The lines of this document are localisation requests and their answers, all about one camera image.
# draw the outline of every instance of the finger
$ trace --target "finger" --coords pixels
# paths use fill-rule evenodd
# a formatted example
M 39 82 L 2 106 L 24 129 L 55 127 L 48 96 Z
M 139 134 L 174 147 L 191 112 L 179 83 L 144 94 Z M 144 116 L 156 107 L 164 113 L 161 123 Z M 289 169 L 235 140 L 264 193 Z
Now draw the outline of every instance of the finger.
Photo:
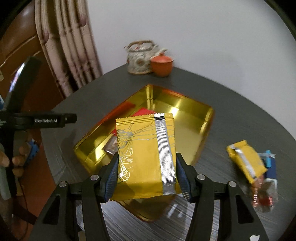
M 15 167 L 12 172 L 16 177 L 21 177 L 24 174 L 24 169 L 22 167 Z
M 31 151 L 30 144 L 25 142 L 24 144 L 21 145 L 21 147 L 19 148 L 19 151 L 21 155 L 25 155 L 27 157 Z
M 9 159 L 4 154 L 3 151 L 0 151 L 0 166 L 3 166 L 3 167 L 8 167 L 9 166 Z
M 23 166 L 26 162 L 26 158 L 25 156 L 21 155 L 21 156 L 14 156 L 12 158 L 12 163 L 15 165 L 15 166 Z

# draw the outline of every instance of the dark gray table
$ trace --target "dark gray table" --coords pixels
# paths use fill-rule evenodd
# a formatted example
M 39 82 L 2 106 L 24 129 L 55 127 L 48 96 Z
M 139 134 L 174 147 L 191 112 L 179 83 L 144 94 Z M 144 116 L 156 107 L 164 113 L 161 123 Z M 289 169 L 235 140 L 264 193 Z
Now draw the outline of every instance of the dark gray table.
M 296 141 L 274 118 L 232 90 L 204 77 L 174 68 L 167 78 L 135 76 L 119 67 L 84 86 L 55 107 L 56 112 L 77 113 L 78 120 L 62 129 L 42 130 L 46 157 L 54 181 L 79 182 L 88 177 L 73 146 L 112 109 L 147 84 L 182 93 L 212 106 L 214 122 L 198 164 L 198 173 L 213 181 L 247 181 L 228 158 L 226 146 L 247 140 L 258 152 L 276 154 L 279 201 L 271 213 L 259 213 L 270 241 L 277 240 L 296 213 Z M 161 219 L 144 223 L 116 202 L 102 205 L 113 240 L 184 240 L 194 205 L 178 196 Z M 215 204 L 212 239 L 216 239 L 219 203 Z

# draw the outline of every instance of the beige curtain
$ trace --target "beige curtain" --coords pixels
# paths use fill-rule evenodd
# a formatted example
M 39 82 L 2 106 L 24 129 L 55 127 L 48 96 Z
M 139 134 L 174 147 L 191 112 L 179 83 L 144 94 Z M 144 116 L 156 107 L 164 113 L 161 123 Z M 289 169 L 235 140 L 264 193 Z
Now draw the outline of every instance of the beige curtain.
M 35 22 L 49 67 L 66 97 L 101 75 L 85 0 L 35 0 Z

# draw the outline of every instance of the teapot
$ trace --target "teapot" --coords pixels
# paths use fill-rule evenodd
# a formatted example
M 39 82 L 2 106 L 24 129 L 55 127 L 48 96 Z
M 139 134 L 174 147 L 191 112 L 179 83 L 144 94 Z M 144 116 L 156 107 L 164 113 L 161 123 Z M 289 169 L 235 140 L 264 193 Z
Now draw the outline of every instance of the teapot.
M 127 66 L 130 74 L 151 73 L 150 58 L 166 51 L 159 49 L 152 40 L 134 41 L 124 48 L 128 52 Z

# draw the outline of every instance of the gold metal box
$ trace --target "gold metal box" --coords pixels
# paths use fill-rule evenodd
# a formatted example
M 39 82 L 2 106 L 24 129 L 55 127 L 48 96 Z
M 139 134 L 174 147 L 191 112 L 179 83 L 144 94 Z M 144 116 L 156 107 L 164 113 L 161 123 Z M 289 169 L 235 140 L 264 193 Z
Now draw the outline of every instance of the gold metal box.
M 103 147 L 113 135 L 115 119 L 131 116 L 142 107 L 157 113 L 173 113 L 176 152 L 182 154 L 187 164 L 196 164 L 209 133 L 214 110 L 179 93 L 147 85 L 98 122 L 74 147 L 75 154 L 90 175 L 109 164 L 112 158 Z M 162 215 L 174 197 L 168 195 L 118 202 L 138 218 L 151 222 Z

